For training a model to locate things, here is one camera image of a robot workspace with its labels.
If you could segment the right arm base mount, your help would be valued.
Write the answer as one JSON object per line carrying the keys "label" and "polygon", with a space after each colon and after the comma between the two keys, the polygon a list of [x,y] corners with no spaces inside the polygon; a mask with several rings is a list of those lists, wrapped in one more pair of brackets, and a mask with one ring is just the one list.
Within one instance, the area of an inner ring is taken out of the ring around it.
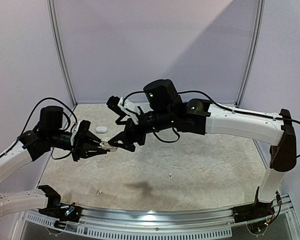
{"label": "right arm base mount", "polygon": [[247,222],[272,216],[275,213],[273,200],[270,202],[260,201],[258,197],[254,202],[232,208],[235,223]]}

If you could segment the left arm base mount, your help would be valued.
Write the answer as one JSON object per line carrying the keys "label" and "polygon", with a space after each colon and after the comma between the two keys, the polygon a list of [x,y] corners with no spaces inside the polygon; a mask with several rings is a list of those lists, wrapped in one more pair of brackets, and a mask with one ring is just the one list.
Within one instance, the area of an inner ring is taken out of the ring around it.
{"label": "left arm base mount", "polygon": [[39,185],[38,188],[47,197],[46,207],[38,210],[40,214],[56,218],[60,222],[79,222],[83,211],[81,206],[76,205],[75,202],[62,203],[61,196],[49,185]]}

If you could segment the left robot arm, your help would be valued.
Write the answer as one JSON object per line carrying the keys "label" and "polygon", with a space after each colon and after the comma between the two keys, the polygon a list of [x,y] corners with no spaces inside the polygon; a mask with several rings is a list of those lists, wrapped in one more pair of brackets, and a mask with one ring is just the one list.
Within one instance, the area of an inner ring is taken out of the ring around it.
{"label": "left robot arm", "polygon": [[[68,151],[73,161],[105,155],[102,140],[90,132],[91,123],[79,121],[72,131],[62,128],[64,109],[47,106],[41,109],[39,121],[32,130],[24,131],[0,154],[0,183],[20,168],[38,160],[51,149]],[[61,196],[49,185],[40,185],[20,192],[0,192],[0,218],[16,212],[38,209],[39,213],[60,222],[79,222],[82,208],[64,204]]]}

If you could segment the white oval charging case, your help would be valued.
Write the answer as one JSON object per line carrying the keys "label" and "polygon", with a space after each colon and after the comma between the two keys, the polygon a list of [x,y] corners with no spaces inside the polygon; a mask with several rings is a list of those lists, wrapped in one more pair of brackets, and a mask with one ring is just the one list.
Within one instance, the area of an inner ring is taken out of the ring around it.
{"label": "white oval charging case", "polygon": [[97,126],[97,127],[95,128],[95,132],[96,132],[97,134],[105,134],[105,133],[108,132],[108,128],[107,128],[106,126]]}

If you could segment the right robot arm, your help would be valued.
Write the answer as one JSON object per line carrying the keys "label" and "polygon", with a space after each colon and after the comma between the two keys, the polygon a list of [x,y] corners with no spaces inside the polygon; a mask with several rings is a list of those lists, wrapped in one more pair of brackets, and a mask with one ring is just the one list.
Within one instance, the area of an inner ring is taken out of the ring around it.
{"label": "right robot arm", "polygon": [[166,129],[172,129],[176,135],[223,134],[268,143],[270,163],[248,213],[259,218],[268,210],[285,173],[297,163],[296,134],[287,109],[279,113],[241,110],[217,103],[207,94],[184,102],[170,79],[155,80],[142,93],[149,102],[148,112],[127,97],[108,99],[107,107],[118,115],[116,123],[124,126],[109,140],[111,146],[134,152],[136,146],[145,144],[147,134]]}

